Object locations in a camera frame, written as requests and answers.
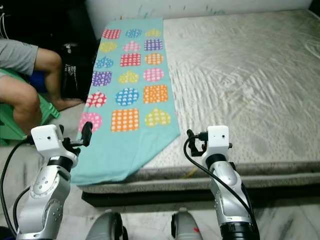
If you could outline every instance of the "marble floor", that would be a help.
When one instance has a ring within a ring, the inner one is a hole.
[[[80,105],[63,111],[60,119],[52,123],[63,123],[64,135],[74,138],[77,134],[74,126],[78,125],[82,108],[83,105]],[[0,147],[0,170],[11,149],[12,146]],[[4,184],[6,203],[11,213],[15,198],[32,182],[42,163],[42,158],[31,146],[22,146],[13,156]],[[71,187],[64,205],[58,240],[85,240],[96,218],[110,209],[89,205],[81,199],[81,193],[76,186]],[[190,210],[204,240],[221,239],[212,202],[136,205],[111,209],[121,213],[130,240],[171,240],[171,216],[181,207]],[[320,240],[320,197],[273,201],[266,207],[255,209],[255,215],[262,240]],[[0,226],[5,225],[0,209]]]

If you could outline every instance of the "bed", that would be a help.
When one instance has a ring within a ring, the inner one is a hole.
[[[206,190],[183,154],[187,129],[228,125],[249,188],[320,183],[320,21],[308,10],[164,20],[180,137],[123,182],[90,194]]]

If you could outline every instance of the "black bag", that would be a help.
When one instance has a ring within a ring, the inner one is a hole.
[[[63,62],[61,95],[63,98],[77,98],[86,101],[92,82],[96,56],[81,54],[74,43],[65,44],[59,52]]]

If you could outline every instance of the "leg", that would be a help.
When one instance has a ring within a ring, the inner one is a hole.
[[[0,102],[13,106],[13,118],[27,134],[41,123],[42,113],[37,91],[11,76],[0,77]]]
[[[61,57],[54,51],[39,48],[36,54],[34,69],[45,71],[45,87],[50,95],[52,104],[59,110],[76,106],[82,101],[80,99],[61,98]]]

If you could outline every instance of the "blue heart print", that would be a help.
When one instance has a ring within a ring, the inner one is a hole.
[[[98,59],[96,62],[95,62],[95,67],[98,68],[98,69],[101,69],[101,68],[110,68],[112,67],[112,65],[114,64],[114,61],[112,61],[110,58],[107,58],[106,56],[103,57],[103,58],[100,58]]]
[[[115,95],[115,102],[120,106],[128,106],[135,103],[138,98],[138,90],[134,88],[124,88]]]
[[[139,37],[140,35],[142,34],[142,30],[141,29],[130,29],[126,32],[126,36],[130,39],[133,39],[133,38],[137,38]]]

